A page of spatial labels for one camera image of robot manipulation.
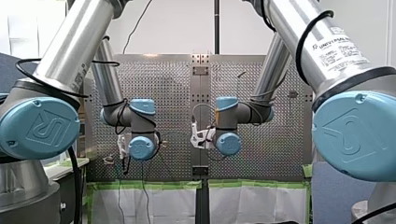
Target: white wall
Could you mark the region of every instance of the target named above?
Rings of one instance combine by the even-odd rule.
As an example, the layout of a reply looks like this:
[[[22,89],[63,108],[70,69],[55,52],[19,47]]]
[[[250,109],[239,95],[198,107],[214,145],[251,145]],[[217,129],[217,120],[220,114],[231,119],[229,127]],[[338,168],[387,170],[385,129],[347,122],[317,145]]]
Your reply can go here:
[[[42,57],[65,17],[64,0],[0,0],[0,52]]]
[[[121,53],[148,0],[128,3],[108,34]],[[393,0],[321,0],[373,64],[390,63],[389,21]],[[214,51],[213,0],[154,0],[126,53],[207,53]],[[220,1],[220,53],[266,54],[272,32],[242,0]],[[396,57],[396,44],[393,45]]]
[[[122,53],[128,34],[148,0],[129,2],[107,30],[115,53]],[[214,51],[213,0],[153,0],[131,38],[126,53],[190,54]],[[251,4],[220,1],[220,53],[265,54],[272,32]]]

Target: wire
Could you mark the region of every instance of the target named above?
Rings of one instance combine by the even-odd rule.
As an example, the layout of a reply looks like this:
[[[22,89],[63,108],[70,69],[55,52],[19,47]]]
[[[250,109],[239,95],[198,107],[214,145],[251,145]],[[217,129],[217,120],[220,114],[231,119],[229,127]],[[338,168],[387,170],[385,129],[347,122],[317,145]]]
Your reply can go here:
[[[0,105],[2,105],[7,99],[7,95],[0,95]]]
[[[272,31],[276,32],[275,27],[271,24],[270,20],[268,19],[267,15],[265,14],[265,8],[264,8],[264,0],[262,0],[262,3],[260,4],[260,7],[262,8],[262,19],[264,20],[265,24],[270,28]]]
[[[122,134],[123,131],[125,131],[125,129],[126,129],[126,127],[122,127],[121,131],[119,131],[119,126],[122,125],[122,123],[121,123],[122,114],[123,114],[126,106],[129,105],[127,98],[124,98],[123,101],[124,101],[124,105],[122,106],[121,109],[119,109],[119,112],[117,113],[117,122],[116,122],[116,126],[114,127],[114,132],[116,134]]]
[[[221,157],[221,159],[215,159],[215,158],[213,158],[213,157],[210,156],[210,154],[209,154],[208,151],[206,151],[206,142],[210,142],[210,140],[207,139],[207,137],[209,136],[209,131],[210,131],[210,129],[212,129],[212,128],[215,127],[214,124],[215,124],[215,121],[213,120],[212,124],[207,128],[207,132],[206,132],[206,136],[205,136],[205,141],[204,141],[204,152],[205,152],[206,156],[207,156],[211,161],[224,161],[224,160],[227,158],[227,156],[223,156],[223,157]],[[215,144],[215,143],[213,143],[212,145],[213,145],[213,147],[214,147],[215,149],[219,150],[219,149],[216,147],[216,144]]]
[[[120,189],[121,189],[121,180],[120,180],[120,184],[119,184],[119,209],[120,209],[121,214],[122,214],[122,223],[125,224],[125,215],[124,215],[123,210],[122,210],[121,205],[120,205],[120,198],[121,198]]]
[[[396,203],[391,203],[391,204],[389,204],[387,206],[379,208],[379,209],[377,209],[377,210],[365,215],[364,217],[361,217],[361,218],[355,220],[354,222],[352,222],[352,224],[363,224],[363,222],[366,221],[367,219],[370,219],[372,217],[376,217],[378,215],[386,213],[386,212],[388,212],[390,210],[393,210],[395,208],[396,208]]]
[[[127,40],[126,43],[125,43],[125,46],[124,46],[123,51],[122,51],[122,54],[125,54],[125,50],[126,50],[126,48],[128,47],[128,45],[129,45],[129,41],[131,40],[131,36],[132,36],[132,35],[134,34],[134,32],[136,31],[137,26],[139,25],[139,23],[140,23],[140,21],[142,20],[143,16],[146,14],[146,11],[148,10],[149,5],[151,4],[151,2],[152,2],[152,0],[149,0],[149,1],[148,1],[148,4],[146,5],[145,9],[143,10],[142,15],[140,15],[139,19],[137,20],[137,23],[136,23],[136,25],[134,26],[134,29],[133,29],[132,32],[128,35],[128,40]]]
[[[67,152],[69,153],[70,161],[72,162],[72,168],[73,168],[73,174],[74,174],[74,179],[75,179],[75,214],[74,214],[74,222],[75,224],[79,224],[79,214],[81,211],[81,176],[79,173],[78,169],[78,162],[76,158],[76,154],[74,153],[74,150],[72,147],[67,149]]]
[[[206,107],[209,107],[210,109],[212,109],[213,111],[216,111],[216,109],[215,109],[215,107],[213,107],[213,106],[211,106],[211,105],[209,105],[209,104],[198,104],[198,105],[195,105],[193,108],[192,108],[192,114],[195,116],[195,109],[196,108],[198,108],[198,107],[200,107],[200,106],[206,106]]]
[[[92,62],[93,63],[102,63],[102,64],[112,64],[113,67],[120,66],[120,63],[118,63],[118,62],[102,62],[102,61],[95,61],[95,60],[93,60]]]
[[[250,100],[256,101],[256,102],[261,101],[261,100],[251,99],[251,98],[252,97],[253,98],[263,97],[263,96],[266,96],[266,95],[268,95],[270,93],[273,93],[274,91],[276,91],[283,84],[283,82],[285,82],[285,79],[286,79],[286,74],[282,77],[282,79],[280,79],[280,81],[276,84],[276,86],[272,90],[266,91],[266,92],[258,94],[258,95],[250,95]]]
[[[22,65],[23,63],[40,62],[40,61],[41,61],[40,58],[22,59],[22,60],[19,60],[19,61],[17,61],[17,62],[15,63],[15,67],[17,67],[18,71],[20,71],[20,72],[21,72],[22,74],[24,74],[26,77],[29,77],[30,79],[32,79],[32,80],[35,81],[36,83],[38,83],[38,84],[40,84],[40,85],[42,85],[42,86],[45,86],[45,87],[47,87],[47,88],[49,88],[49,89],[51,89],[51,90],[59,91],[59,92],[61,92],[61,93],[64,93],[64,94],[67,94],[67,95],[71,95],[71,96],[76,96],[76,97],[81,97],[81,98],[88,98],[87,95],[81,95],[81,94],[78,94],[78,93],[75,93],[75,92],[64,91],[64,90],[61,90],[61,89],[59,89],[59,88],[53,87],[53,86],[51,86],[50,84],[48,84],[47,82],[44,82],[44,81],[42,81],[41,79],[39,79],[39,78],[33,76],[32,74],[30,74],[28,71],[26,71],[24,68],[21,67],[21,65]],[[100,62],[100,61],[92,61],[92,62],[93,62],[93,63],[115,64],[114,66],[119,66],[119,65],[120,65],[120,63],[117,63],[117,62]]]
[[[260,118],[260,124],[262,124],[262,123],[265,122],[264,118],[262,117],[262,114],[261,114],[261,113],[259,112],[259,110],[257,110],[254,106],[252,106],[252,105],[250,105],[249,103],[246,103],[246,102],[239,102],[239,103],[242,104],[242,105],[246,105],[246,106],[248,106],[251,110],[253,110],[254,113],[256,113],[256,115],[259,116],[259,118]]]
[[[300,40],[298,41],[297,50],[296,50],[296,68],[297,68],[298,75],[303,80],[303,82],[305,82],[306,85],[308,85],[308,86],[309,86],[308,81],[306,80],[303,68],[301,66],[301,57],[303,54],[304,42],[318,21],[321,21],[327,17],[333,17],[333,16],[334,16],[334,12],[331,10],[326,10],[326,11],[320,13],[316,18],[314,18],[311,22],[308,23],[303,34],[300,37]]]
[[[147,198],[147,203],[146,203],[146,214],[148,215],[148,224],[151,224],[151,220],[150,220],[150,218],[149,218],[149,194],[148,194],[148,192],[146,191],[146,187],[145,187],[145,177],[144,177],[144,166],[143,166],[143,161],[142,161],[142,173],[141,173],[141,176],[142,176],[142,188],[143,188],[143,191],[145,192],[146,198]]]

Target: green tape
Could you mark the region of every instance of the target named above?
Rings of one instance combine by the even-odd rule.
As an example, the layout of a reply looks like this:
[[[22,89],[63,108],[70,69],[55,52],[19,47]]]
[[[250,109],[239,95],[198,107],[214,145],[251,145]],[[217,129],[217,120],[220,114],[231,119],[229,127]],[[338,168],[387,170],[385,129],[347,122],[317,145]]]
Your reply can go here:
[[[304,176],[306,178],[312,177],[312,164],[303,165],[303,170],[304,170]]]
[[[92,190],[103,189],[143,189],[140,180],[123,180],[117,182],[88,183],[87,188]],[[200,189],[201,181],[180,181],[180,182],[145,182],[145,189]]]
[[[77,159],[77,163],[81,163],[82,161],[87,161],[87,160],[88,159],[86,159],[86,158],[80,158],[80,159]],[[50,167],[50,166],[53,166],[53,165],[56,165],[56,164],[58,164],[58,162],[57,161],[53,161],[53,162],[50,162],[50,163],[46,164],[44,167]],[[70,160],[62,161],[59,165],[60,166],[65,166],[65,167],[72,167],[72,162]]]
[[[306,188],[306,214],[305,223],[309,224],[310,214],[311,214],[311,185],[308,184]]]
[[[307,189],[309,182],[278,182],[268,180],[209,180],[209,187],[212,189],[238,188],[242,186],[262,187],[262,188],[282,188],[282,189]]]

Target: vertical metal pole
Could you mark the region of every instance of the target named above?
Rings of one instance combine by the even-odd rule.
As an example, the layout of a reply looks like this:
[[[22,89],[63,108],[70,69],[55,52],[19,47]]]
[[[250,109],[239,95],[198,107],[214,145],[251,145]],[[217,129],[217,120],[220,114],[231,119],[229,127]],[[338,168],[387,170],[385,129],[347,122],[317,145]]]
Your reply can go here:
[[[215,0],[215,54],[220,54],[220,0]]]

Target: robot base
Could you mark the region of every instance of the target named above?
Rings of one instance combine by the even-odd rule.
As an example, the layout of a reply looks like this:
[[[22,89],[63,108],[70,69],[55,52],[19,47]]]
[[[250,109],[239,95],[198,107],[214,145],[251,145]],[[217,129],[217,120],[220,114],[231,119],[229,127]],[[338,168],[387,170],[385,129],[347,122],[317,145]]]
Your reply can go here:
[[[59,188],[59,184],[50,183],[48,191],[43,195],[21,203],[0,207],[0,223],[61,223],[61,195]]]

